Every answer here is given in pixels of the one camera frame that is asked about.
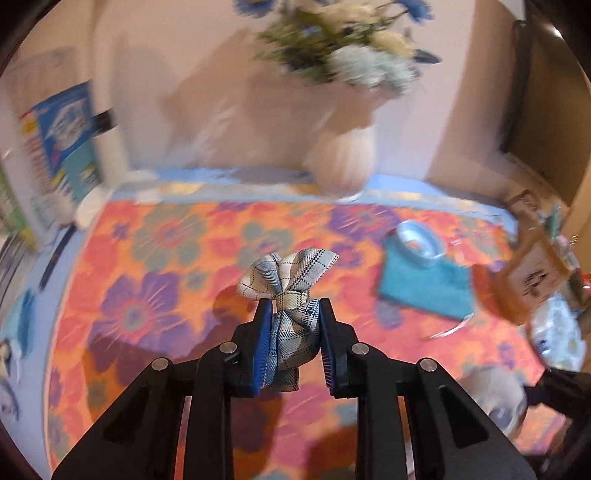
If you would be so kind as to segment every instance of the metal screw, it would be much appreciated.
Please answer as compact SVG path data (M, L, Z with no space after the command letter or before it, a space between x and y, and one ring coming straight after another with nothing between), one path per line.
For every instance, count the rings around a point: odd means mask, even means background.
M168 367L168 360L165 358L157 358L152 362L152 368L157 372L160 372Z
M351 347L351 351L357 355L367 355L369 353L369 347L364 343L356 343Z
M238 345L234 342L223 342L220 345L221 353L234 353L236 350L238 350Z
M420 365L421 368L427 372L434 372L437 370L437 362L432 358L423 358Z

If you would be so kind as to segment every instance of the knotted cloth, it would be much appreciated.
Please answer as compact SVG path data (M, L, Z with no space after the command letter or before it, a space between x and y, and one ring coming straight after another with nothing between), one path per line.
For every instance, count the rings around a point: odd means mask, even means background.
M306 248L283 259L278 254L265 255L248 267L238 284L239 295L257 301L273 299L277 304L263 388L282 392L298 389L298 368L320 349L319 301L310 300L310 287L338 257L317 248Z

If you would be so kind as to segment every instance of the paper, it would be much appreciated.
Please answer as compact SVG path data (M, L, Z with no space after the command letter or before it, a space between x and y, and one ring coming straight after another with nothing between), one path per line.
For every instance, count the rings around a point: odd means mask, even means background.
M509 283L513 291L532 312L560 288L562 280L540 244L534 245L509 274Z

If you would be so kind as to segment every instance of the blue flower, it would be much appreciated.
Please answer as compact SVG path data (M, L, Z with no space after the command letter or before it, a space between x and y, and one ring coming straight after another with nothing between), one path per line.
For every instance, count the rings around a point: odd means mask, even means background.
M262 18L273 10L275 0L234 0L234 6L240 15Z
M423 20L433 20L431 6L424 0L398 0L398 3L408 10L415 23L422 24Z

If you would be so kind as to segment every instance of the white flower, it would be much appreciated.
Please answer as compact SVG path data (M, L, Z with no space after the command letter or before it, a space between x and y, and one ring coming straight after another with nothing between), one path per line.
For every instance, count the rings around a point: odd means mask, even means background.
M349 22L373 24L379 20L375 8L365 4L336 3L318 9L317 13L337 30Z
M400 95L409 92L417 79L413 63L385 51L379 52L377 56L378 67L384 74L382 85Z
M374 33L372 45L378 50L395 53L405 59L414 57L416 48L414 43L404 38L400 33L391 30L379 30Z
M417 79L409 59L372 47L347 45L330 54L329 69L340 82L368 89L383 86L398 94L406 93Z
M329 68L341 82L373 88L385 77L384 70L378 64L377 54L371 47L347 45L330 54Z

